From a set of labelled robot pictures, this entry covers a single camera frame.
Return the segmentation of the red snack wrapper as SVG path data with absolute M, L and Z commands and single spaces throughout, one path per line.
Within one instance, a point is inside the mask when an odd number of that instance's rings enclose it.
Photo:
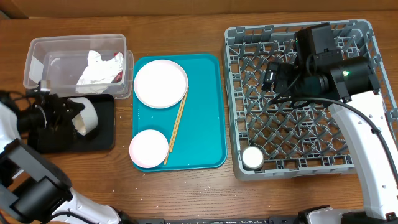
M 123 65 L 124 65 L 124 55 L 121 52 L 114 53 L 114 59 L 116 62 L 117 74 L 114 76 L 112 82 L 117 83 L 122 80 L 123 77 Z

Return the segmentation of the grey rice bowl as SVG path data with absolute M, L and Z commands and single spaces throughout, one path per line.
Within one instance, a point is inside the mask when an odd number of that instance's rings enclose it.
M 98 125 L 98 117 L 95 107 L 91 101 L 85 97 L 69 98 L 74 103 L 81 103 L 85 106 L 73 119 L 72 123 L 82 136 L 86 136 Z

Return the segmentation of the white cup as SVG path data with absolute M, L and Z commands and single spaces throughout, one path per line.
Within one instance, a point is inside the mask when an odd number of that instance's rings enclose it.
M 243 166 L 247 170 L 258 170 L 263 166 L 264 155 L 262 151 L 254 146 L 245 148 L 241 156 Z

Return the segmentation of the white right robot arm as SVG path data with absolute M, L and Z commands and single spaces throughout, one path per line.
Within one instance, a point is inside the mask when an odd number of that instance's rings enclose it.
M 387 122 L 377 73 L 370 58 L 339 48 L 331 25 L 294 34 L 293 64 L 269 62 L 263 91 L 298 109 L 327 107 L 350 151 L 363 191 L 363 212 L 348 212 L 342 223 L 397 222 L 397 146 Z

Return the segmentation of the white napkin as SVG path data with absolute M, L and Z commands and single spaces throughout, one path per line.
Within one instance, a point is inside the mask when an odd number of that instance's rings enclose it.
M 87 62 L 88 65 L 79 78 L 75 91 L 79 94 L 101 94 L 123 72 L 124 55 L 118 52 L 112 59 L 102 60 L 100 53 L 90 50 Z

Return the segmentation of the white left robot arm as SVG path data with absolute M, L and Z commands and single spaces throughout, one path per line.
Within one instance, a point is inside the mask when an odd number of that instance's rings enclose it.
M 63 152 L 114 131 L 114 108 L 97 111 L 95 96 L 59 97 L 48 81 L 18 93 L 1 92 L 1 210 L 22 223 L 135 223 L 126 213 L 79 194 L 43 152 Z M 20 110 L 16 101 L 25 99 Z

